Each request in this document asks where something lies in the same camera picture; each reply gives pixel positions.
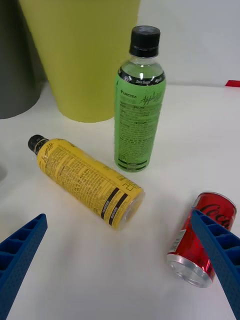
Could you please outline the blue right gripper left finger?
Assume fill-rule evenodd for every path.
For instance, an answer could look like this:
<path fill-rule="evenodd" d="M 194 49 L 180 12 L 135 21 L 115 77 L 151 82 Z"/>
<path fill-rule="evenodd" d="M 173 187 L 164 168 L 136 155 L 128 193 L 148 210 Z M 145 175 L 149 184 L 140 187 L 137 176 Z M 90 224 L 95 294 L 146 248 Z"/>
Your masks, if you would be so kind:
<path fill-rule="evenodd" d="M 0 319 L 8 317 L 47 228 L 41 213 L 0 243 Z"/>

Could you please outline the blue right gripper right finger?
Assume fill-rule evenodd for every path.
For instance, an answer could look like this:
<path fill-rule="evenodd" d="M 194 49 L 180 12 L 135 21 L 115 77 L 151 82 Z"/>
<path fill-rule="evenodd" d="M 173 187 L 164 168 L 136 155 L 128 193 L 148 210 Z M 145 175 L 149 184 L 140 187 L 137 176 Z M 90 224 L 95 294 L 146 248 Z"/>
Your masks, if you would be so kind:
<path fill-rule="evenodd" d="M 240 239 L 200 212 L 193 210 L 191 226 L 206 251 L 231 310 L 240 318 Z"/>

